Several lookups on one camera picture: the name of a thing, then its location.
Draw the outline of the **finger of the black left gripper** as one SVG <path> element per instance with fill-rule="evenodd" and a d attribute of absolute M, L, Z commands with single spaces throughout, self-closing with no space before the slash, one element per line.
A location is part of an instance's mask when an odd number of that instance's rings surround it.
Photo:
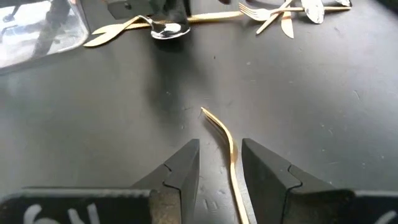
<path fill-rule="evenodd" d="M 157 10 L 155 14 L 156 21 L 172 21 L 171 10 L 174 6 L 174 0 L 155 0 Z"/>
<path fill-rule="evenodd" d="M 188 16 L 190 16 L 190 0 L 174 0 L 174 3 L 174 21 L 188 22 Z"/>

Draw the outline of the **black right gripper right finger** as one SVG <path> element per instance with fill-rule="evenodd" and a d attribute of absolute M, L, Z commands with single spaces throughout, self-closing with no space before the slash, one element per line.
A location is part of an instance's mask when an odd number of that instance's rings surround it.
<path fill-rule="evenodd" d="M 338 224 L 354 197 L 253 139 L 243 139 L 241 154 L 257 224 Z"/>

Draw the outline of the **clear plastic bin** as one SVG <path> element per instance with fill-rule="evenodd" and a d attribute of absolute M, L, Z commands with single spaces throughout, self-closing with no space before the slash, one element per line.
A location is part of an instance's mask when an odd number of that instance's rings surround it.
<path fill-rule="evenodd" d="M 33 60 L 34 46 L 51 1 L 0 0 L 0 69 Z M 61 24 L 46 56 L 75 49 L 88 38 L 81 0 L 67 1 L 70 5 L 68 17 Z"/>

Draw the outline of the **silver spoon gold handle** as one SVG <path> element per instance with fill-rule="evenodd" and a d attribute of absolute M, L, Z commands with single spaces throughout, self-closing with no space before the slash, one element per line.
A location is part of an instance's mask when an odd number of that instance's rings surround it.
<path fill-rule="evenodd" d="M 243 15 L 243 13 L 241 13 L 240 11 L 212 12 L 212 13 L 193 15 L 192 17 L 188 18 L 188 22 L 189 23 L 219 22 L 219 21 L 223 21 L 226 19 L 237 18 L 242 15 Z M 91 34 L 92 35 L 104 34 L 107 31 L 111 31 L 114 28 L 118 28 L 119 26 L 121 26 L 121 24 L 111 24 L 111 25 L 103 26 L 103 27 L 96 29 Z M 129 25 L 126 29 L 127 30 L 140 29 L 140 28 L 146 28 L 149 26 L 150 25 L 148 23 L 136 23 L 135 22 L 135 23 Z"/>

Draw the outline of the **black frame post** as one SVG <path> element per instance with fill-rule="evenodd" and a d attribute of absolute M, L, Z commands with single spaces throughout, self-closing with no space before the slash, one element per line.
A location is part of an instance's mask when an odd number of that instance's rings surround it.
<path fill-rule="evenodd" d="M 67 0 L 52 0 L 49 11 L 46 13 L 45 22 L 39 37 L 36 40 L 31 59 L 46 56 L 52 46 L 55 36 L 66 21 L 70 5 Z"/>

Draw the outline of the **gold knife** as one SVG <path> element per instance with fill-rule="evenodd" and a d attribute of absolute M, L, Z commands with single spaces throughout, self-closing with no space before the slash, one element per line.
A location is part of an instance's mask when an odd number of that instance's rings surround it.
<path fill-rule="evenodd" d="M 84 47 L 96 47 L 115 38 L 118 34 L 120 34 L 125 28 L 127 28 L 132 23 L 136 22 L 139 19 L 139 16 L 133 17 L 123 24 L 117 24 L 116 27 L 112 28 L 110 31 L 105 32 L 104 34 L 96 37 L 95 39 L 85 43 Z"/>
<path fill-rule="evenodd" d="M 281 28 L 284 34 L 293 39 L 294 38 L 294 29 L 292 23 L 292 14 L 289 11 L 285 11 L 282 15 L 281 19 Z"/>

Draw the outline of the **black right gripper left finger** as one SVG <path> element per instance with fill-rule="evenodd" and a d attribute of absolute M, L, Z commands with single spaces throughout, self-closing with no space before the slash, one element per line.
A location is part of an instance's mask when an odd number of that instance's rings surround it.
<path fill-rule="evenodd" d="M 200 140 L 191 139 L 132 185 L 150 190 L 150 224 L 193 224 L 200 174 Z"/>

